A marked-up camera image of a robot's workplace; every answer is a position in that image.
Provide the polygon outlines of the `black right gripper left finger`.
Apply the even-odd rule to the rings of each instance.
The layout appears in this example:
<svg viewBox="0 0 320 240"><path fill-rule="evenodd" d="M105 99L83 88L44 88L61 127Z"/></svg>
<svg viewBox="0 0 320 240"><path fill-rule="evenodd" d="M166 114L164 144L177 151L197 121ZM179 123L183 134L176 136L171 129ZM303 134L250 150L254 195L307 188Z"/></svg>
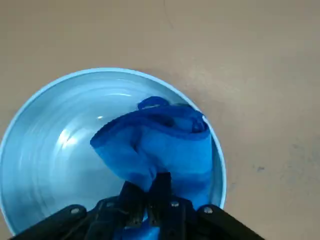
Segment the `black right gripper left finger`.
<svg viewBox="0 0 320 240"><path fill-rule="evenodd" d="M13 240L113 240L126 227L140 227L146 193L126 181L118 196L104 198L88 211L69 205L12 237Z"/></svg>

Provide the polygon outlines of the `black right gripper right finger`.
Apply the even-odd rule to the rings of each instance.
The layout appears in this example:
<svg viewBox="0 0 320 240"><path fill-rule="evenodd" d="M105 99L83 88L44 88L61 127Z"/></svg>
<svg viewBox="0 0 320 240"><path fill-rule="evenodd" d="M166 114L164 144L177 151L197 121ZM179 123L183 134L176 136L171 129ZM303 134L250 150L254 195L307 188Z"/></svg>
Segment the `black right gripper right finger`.
<svg viewBox="0 0 320 240"><path fill-rule="evenodd" d="M255 231L213 204L194 209L172 194L169 172L158 173L148 191L147 214L159 240L263 240Z"/></svg>

